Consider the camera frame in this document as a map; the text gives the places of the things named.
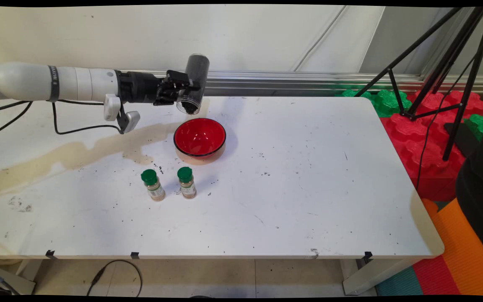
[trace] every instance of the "spice label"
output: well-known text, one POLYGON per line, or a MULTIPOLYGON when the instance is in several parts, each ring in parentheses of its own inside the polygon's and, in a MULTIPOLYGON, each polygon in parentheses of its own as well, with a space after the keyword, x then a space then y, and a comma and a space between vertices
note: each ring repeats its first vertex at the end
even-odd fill
POLYGON ((161 195, 163 195, 163 192, 163 188, 159 186, 159 188, 155 190, 148 190, 148 195, 150 195, 150 197, 160 197, 161 195))
POLYGON ((180 191, 182 191, 182 194, 185 194, 185 195, 193 195, 195 194, 195 184, 193 183, 189 187, 180 186, 180 191))

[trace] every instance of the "green cap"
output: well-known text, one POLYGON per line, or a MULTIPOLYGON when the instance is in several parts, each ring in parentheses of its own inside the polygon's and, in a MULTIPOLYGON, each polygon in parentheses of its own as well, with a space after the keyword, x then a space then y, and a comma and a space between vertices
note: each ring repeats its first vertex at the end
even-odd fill
POLYGON ((193 171, 190 167, 182 167, 178 169, 178 179, 182 183, 188 183, 191 181, 191 177, 193 176, 193 171))
POLYGON ((155 185, 158 182, 156 171, 152 169, 144 170, 141 173, 141 179, 144 181, 145 185, 155 185))

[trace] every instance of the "cable plug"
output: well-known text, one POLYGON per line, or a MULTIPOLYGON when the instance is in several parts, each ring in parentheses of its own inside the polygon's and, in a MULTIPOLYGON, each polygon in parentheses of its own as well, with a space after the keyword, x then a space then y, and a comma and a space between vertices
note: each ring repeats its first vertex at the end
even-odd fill
POLYGON ((94 279, 92 279, 91 286, 92 285, 95 285, 100 280, 100 278, 104 274, 105 269, 106 268, 102 268, 100 271, 98 271, 98 273, 96 274, 96 276, 94 277, 94 279))

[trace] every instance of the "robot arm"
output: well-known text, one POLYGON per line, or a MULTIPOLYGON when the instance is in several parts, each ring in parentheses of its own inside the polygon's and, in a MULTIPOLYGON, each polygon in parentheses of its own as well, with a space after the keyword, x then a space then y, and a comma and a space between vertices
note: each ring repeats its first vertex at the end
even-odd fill
MULTIPOLYGON (((164 78, 153 74, 129 71, 123 73, 113 69, 89 69, 77 67, 55 67, 30 63, 10 62, 0 64, 0 99, 18 101, 50 101, 58 99, 73 101, 95 101, 104 104, 104 119, 117 120, 124 133, 133 130, 140 119, 137 111, 125 113, 123 104, 150 103, 173 105, 184 102, 187 96, 202 98, 203 86, 208 74, 209 61, 203 55, 192 55, 188 61, 199 60, 199 70, 186 73, 168 70, 164 78), (190 74, 199 79, 191 79, 190 74)), ((184 113, 196 114, 198 110, 184 113)))

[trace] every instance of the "clear plastic container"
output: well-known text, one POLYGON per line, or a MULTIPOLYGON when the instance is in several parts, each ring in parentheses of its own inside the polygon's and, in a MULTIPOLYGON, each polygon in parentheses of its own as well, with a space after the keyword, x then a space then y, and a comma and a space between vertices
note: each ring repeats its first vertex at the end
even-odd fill
POLYGON ((199 82, 200 89, 180 90, 178 99, 176 101, 176 107, 178 110, 188 115, 196 115, 201 109, 201 102, 203 101, 203 95, 205 93, 206 80, 208 78, 208 68, 210 67, 210 61, 202 54, 192 54, 187 60, 186 74, 194 82, 199 82))
POLYGON ((148 190, 148 195, 153 201, 162 201, 165 198, 165 191, 159 183, 159 177, 156 171, 152 169, 144 170, 141 174, 141 179, 148 190))
POLYGON ((183 167, 178 170, 178 181, 180 182, 180 191, 185 198, 191 199, 197 195, 193 171, 190 167, 183 167))

